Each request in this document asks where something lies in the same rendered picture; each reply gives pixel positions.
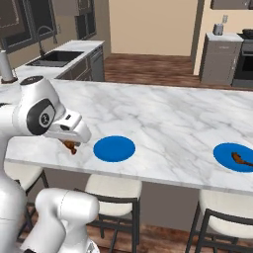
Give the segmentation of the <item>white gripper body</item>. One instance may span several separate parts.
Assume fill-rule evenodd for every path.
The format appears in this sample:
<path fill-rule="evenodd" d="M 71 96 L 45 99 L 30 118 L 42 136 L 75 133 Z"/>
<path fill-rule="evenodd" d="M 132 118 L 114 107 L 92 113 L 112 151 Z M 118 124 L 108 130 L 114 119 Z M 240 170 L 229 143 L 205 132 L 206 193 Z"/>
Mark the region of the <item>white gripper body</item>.
<path fill-rule="evenodd" d="M 61 140 L 87 143 L 91 138 L 91 131 L 82 120 L 76 122 L 58 120 L 45 127 L 43 135 Z"/>

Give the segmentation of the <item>blue round plate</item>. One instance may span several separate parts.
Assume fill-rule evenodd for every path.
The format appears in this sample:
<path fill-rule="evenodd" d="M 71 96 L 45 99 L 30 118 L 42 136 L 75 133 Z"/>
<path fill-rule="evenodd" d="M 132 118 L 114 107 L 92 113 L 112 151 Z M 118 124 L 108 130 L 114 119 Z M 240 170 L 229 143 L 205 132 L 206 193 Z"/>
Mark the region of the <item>blue round plate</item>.
<path fill-rule="evenodd" d="M 236 163 L 231 157 L 232 152 L 237 152 L 243 160 L 253 163 L 253 149 L 238 143 L 220 143 L 213 149 L 212 153 L 215 160 L 227 169 L 242 173 L 253 173 L 253 167 Z"/>
<path fill-rule="evenodd" d="M 97 158 L 105 162 L 122 162 L 135 153 L 132 140 L 120 135 L 111 135 L 99 139 L 93 147 Z"/>

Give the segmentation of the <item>grey base cupboard run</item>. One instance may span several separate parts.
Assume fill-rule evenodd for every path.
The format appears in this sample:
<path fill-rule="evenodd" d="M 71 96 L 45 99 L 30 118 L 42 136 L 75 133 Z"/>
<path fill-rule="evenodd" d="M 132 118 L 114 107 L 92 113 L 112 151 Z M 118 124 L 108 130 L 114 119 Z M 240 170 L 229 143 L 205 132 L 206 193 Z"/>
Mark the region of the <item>grey base cupboard run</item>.
<path fill-rule="evenodd" d="M 104 82 L 103 47 L 99 46 L 75 63 L 64 73 L 57 76 L 60 80 Z"/>

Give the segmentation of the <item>cream cushioned bar stool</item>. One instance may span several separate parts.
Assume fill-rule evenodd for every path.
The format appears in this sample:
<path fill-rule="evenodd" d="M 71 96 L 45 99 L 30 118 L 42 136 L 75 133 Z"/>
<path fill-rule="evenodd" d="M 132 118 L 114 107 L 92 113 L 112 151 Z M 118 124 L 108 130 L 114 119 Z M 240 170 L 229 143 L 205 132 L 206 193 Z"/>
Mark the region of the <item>cream cushioned bar stool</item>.
<path fill-rule="evenodd" d="M 140 226 L 140 195 L 142 182 L 93 174 L 89 177 L 85 193 L 99 200 L 98 218 L 91 222 L 100 228 L 100 235 L 105 237 L 105 229 L 114 231 L 109 253 L 113 253 L 119 231 L 131 234 L 131 253 L 137 253 Z"/>
<path fill-rule="evenodd" d="M 25 165 L 18 163 L 6 162 L 4 165 L 5 172 L 7 175 L 12 178 L 14 181 L 17 181 L 21 187 L 24 189 L 26 195 L 29 194 L 31 189 L 37 183 L 38 180 L 42 180 L 43 186 L 48 188 L 48 182 L 44 170 L 40 166 L 35 165 Z M 27 203 L 24 221 L 20 227 L 17 241 L 23 242 L 24 239 L 21 237 L 25 229 L 31 231 L 34 228 L 32 218 L 36 212 L 34 203 Z"/>
<path fill-rule="evenodd" d="M 195 253 L 210 247 L 213 253 L 253 253 L 253 246 L 238 245 L 239 239 L 253 240 L 253 197 L 200 190 L 185 253 L 190 253 L 194 237 Z"/>

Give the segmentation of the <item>black kitchen sink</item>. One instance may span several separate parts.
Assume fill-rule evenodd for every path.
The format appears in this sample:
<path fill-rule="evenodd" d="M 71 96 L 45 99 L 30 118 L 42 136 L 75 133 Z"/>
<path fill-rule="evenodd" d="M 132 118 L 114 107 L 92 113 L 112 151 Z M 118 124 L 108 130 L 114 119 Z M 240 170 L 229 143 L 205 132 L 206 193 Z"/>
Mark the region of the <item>black kitchen sink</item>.
<path fill-rule="evenodd" d="M 27 66 L 64 67 L 81 54 L 82 51 L 54 50 L 47 53 L 44 57 L 39 57 L 38 59 L 27 63 Z"/>

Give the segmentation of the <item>white paper towel roll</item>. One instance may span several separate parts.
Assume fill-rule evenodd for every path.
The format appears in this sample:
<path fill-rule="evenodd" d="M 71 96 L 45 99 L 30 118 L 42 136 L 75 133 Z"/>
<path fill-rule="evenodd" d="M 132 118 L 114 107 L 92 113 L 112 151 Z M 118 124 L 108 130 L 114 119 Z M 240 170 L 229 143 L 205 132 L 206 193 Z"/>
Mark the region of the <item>white paper towel roll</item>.
<path fill-rule="evenodd" d="M 13 83 L 18 80 L 18 78 L 13 74 L 7 53 L 5 50 L 0 51 L 0 73 L 1 82 L 3 84 Z"/>

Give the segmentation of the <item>dark curved tap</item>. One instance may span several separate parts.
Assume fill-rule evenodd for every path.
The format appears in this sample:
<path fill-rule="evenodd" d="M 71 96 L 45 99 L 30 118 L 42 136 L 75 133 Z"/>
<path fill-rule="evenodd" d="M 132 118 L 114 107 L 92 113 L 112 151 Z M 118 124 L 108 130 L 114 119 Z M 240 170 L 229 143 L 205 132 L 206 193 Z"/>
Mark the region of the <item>dark curved tap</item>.
<path fill-rule="evenodd" d="M 38 43 L 39 43 L 40 55 L 43 58 L 45 56 L 45 51 L 42 47 L 42 39 L 41 39 L 41 30 L 42 29 L 46 29 L 47 31 L 51 32 L 54 44 L 57 44 L 57 38 L 56 38 L 56 35 L 55 35 L 54 31 L 52 30 L 52 28 L 50 28 L 48 26 L 40 26 L 38 28 L 38 30 L 37 30 Z"/>

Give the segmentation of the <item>dark framed window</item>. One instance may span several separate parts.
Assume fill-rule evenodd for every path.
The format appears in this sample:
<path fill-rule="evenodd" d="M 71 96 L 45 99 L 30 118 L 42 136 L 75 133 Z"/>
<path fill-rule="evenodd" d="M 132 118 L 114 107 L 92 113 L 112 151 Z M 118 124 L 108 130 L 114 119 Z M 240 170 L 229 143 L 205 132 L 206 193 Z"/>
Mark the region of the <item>dark framed window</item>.
<path fill-rule="evenodd" d="M 38 42 L 37 30 L 40 26 L 52 28 L 57 35 L 52 0 L 18 0 L 25 30 L 0 40 L 0 44 L 8 52 L 14 52 Z M 52 38 L 51 32 L 41 30 L 41 39 Z"/>
<path fill-rule="evenodd" d="M 79 40 L 88 40 L 96 35 L 94 0 L 89 0 L 91 9 L 84 15 L 75 17 L 76 34 Z"/>

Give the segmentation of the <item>grey canister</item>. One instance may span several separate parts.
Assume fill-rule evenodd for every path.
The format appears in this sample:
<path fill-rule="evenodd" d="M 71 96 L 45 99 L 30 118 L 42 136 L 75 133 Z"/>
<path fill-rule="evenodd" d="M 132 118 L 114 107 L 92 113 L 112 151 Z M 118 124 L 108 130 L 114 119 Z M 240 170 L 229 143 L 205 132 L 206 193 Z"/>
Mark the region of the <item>grey canister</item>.
<path fill-rule="evenodd" d="M 215 36 L 221 36 L 223 34 L 223 24 L 214 24 L 212 33 Z"/>

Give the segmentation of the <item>dark oven with hob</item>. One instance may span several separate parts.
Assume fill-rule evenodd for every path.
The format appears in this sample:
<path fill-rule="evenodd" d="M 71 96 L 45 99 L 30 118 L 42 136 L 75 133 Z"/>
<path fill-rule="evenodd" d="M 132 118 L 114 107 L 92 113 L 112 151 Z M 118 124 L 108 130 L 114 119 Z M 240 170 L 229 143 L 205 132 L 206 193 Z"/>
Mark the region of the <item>dark oven with hob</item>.
<path fill-rule="evenodd" d="M 243 29 L 243 38 L 232 87 L 253 88 L 253 29 Z"/>

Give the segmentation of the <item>grey wall cupboard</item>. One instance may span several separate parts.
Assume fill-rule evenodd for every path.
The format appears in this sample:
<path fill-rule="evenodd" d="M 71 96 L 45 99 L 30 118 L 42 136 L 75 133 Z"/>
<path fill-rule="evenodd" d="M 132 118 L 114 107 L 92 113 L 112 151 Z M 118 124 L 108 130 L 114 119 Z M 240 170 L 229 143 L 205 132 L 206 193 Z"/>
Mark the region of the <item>grey wall cupboard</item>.
<path fill-rule="evenodd" d="M 211 0 L 213 10 L 247 10 L 251 0 Z"/>

